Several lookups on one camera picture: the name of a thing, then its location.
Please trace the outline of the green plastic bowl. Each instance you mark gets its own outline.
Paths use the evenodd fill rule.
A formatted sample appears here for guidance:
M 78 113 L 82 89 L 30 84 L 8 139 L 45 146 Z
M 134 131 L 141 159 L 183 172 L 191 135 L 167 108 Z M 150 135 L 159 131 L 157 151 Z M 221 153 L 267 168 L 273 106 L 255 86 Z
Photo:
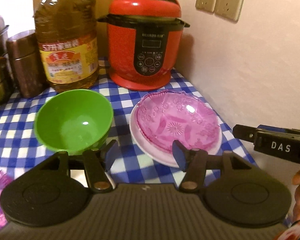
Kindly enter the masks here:
M 105 144 L 113 116 L 111 103 L 102 94 L 88 89 L 69 90 L 39 109 L 34 132 L 47 149 L 78 155 Z

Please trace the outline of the large purple glass plate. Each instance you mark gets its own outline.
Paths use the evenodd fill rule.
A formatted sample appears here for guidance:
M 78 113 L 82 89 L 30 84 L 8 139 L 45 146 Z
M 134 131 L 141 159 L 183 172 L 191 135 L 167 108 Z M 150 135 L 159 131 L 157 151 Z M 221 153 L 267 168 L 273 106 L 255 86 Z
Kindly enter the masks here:
M 166 89 L 145 95 L 136 106 L 135 118 L 144 138 L 167 153 L 175 140 L 189 150 L 210 151 L 221 135 L 215 111 L 183 91 Z

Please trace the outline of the blue white checkered tablecloth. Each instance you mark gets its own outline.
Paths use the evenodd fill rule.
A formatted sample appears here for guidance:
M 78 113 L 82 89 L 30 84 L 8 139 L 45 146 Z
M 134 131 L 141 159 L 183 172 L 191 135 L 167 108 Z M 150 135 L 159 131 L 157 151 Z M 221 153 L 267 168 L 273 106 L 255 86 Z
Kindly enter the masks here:
M 75 233 L 200 238 L 217 230 L 264 236 L 285 228 L 288 189 L 234 152 L 210 155 L 175 142 L 185 172 L 179 186 L 113 186 L 106 173 L 117 158 L 117 141 L 91 148 L 107 130 L 101 120 L 88 110 L 35 123 L 56 150 L 3 189 L 0 206 L 7 224 L 0 238 L 73 238 Z

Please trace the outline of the white ceramic plate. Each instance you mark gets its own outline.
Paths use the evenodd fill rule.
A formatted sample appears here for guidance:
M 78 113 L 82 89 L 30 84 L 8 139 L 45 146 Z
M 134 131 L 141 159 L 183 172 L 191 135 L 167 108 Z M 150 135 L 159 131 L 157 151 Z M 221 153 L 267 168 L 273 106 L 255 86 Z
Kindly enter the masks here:
M 179 166 L 175 161 L 173 154 L 164 152 L 153 146 L 139 131 L 135 117 L 137 108 L 138 105 L 134 106 L 134 108 L 132 109 L 129 121 L 129 128 L 133 141 L 137 144 L 137 146 L 143 153 L 151 157 L 153 160 L 169 167 L 178 168 Z

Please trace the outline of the brown metal canister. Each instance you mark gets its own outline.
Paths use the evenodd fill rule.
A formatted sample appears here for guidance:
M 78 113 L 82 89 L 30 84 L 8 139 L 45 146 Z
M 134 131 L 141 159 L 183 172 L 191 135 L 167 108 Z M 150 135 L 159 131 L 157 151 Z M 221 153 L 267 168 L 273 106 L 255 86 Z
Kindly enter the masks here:
M 11 36 L 6 48 L 13 78 L 23 98 L 33 98 L 49 87 L 34 30 Z

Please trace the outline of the large cooking oil bottle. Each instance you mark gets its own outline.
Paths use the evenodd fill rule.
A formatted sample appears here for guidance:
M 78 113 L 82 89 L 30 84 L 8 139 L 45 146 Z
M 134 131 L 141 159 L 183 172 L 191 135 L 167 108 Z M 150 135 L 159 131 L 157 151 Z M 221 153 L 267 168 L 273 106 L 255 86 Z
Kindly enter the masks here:
M 34 13 L 46 78 L 58 93 L 98 77 L 96 0 L 42 0 Z

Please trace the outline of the red electric pressure cooker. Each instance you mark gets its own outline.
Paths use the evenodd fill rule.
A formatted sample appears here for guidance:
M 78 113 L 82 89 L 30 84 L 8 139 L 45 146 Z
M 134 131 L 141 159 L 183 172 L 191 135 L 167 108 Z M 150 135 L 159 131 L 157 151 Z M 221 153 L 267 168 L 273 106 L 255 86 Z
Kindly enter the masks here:
M 113 0 L 97 21 L 106 24 L 114 83 L 149 91 L 170 82 L 183 30 L 190 27 L 177 0 Z

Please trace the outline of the right beige wall socket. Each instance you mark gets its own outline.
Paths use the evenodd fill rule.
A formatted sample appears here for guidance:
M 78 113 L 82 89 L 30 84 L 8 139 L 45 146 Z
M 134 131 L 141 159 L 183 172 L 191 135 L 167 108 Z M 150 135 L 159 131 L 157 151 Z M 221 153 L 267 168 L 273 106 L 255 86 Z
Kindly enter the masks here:
M 232 22 L 237 22 L 244 0 L 216 0 L 214 13 Z

